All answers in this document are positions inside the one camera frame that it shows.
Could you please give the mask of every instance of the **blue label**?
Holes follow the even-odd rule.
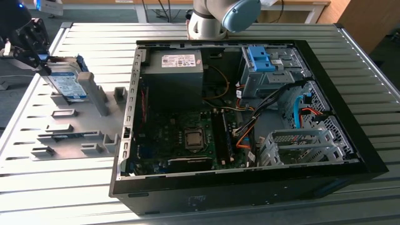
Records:
[[[52,72],[50,76],[73,76],[72,72]]]

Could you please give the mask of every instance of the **black cable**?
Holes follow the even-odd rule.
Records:
[[[154,12],[154,14],[156,14],[158,17],[161,17],[161,18],[164,18],[164,19],[168,19],[164,15],[160,15],[160,14],[157,13],[156,10],[152,9],[152,11]],[[180,15],[180,11],[181,11],[181,9],[177,11],[177,13],[176,13],[174,17],[172,18],[170,22],[173,22],[173,20],[176,19],[176,17]]]
[[[176,19],[176,17],[178,16],[180,11],[181,11],[181,9],[177,11],[177,14],[174,15],[174,17],[173,17],[173,19],[172,19],[172,22],[173,22],[173,20]]]
[[[172,16],[170,16],[170,2],[169,2],[169,0],[168,0],[168,10],[169,10],[169,19],[170,19],[170,23],[172,23]]]
[[[282,0],[281,1],[281,9],[280,9],[280,16],[277,17],[276,20],[270,21],[269,23],[277,23],[280,21],[281,15],[282,15],[282,11],[284,11],[284,7],[285,7],[285,2]]]
[[[160,15],[160,14],[157,13],[157,11],[156,11],[156,10],[153,10],[153,9],[152,9],[152,11],[153,11],[153,13],[154,13],[157,16],[160,16],[160,17],[164,17],[164,18],[165,18],[165,16]]]
[[[273,91],[262,99],[262,101],[254,108],[254,111],[250,114],[250,120],[241,127],[237,128],[234,133],[237,134],[238,132],[241,132],[246,127],[249,127],[256,122],[256,120],[260,116],[261,110],[265,109],[273,103],[276,103],[276,101],[278,100],[280,96],[282,95],[282,93],[285,92],[286,89],[296,87],[296,86],[301,86],[302,84],[304,84],[304,81],[296,81],[294,83],[288,83],[288,84],[282,85],[281,88],[278,88],[276,91]]]
[[[142,4],[142,8],[144,8],[144,14],[145,14],[145,22],[149,22],[149,17],[148,17],[148,11],[145,10],[145,4],[144,4],[144,0],[141,0],[141,4]]]
[[[161,1],[160,1],[160,0],[158,0],[158,3],[160,3],[160,6],[161,6],[161,8],[162,8],[162,12],[164,12],[164,14],[165,14],[166,21],[169,22],[169,21],[170,21],[170,19],[169,19],[168,15],[166,15],[166,11],[165,11],[164,5],[162,5],[162,3],[161,3]]]

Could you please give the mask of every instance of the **slotted aluminum table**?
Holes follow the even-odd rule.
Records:
[[[82,55],[94,81],[112,91],[128,85],[136,40],[185,36],[184,24],[65,23],[49,51],[54,56]],[[400,223],[400,94],[345,30],[333,25],[256,24],[230,38],[308,40],[389,172],[317,200],[137,217],[108,197],[110,157],[29,160],[26,145],[37,142],[38,132],[29,124],[42,118],[26,115],[56,108],[36,75],[0,139],[1,224]]]

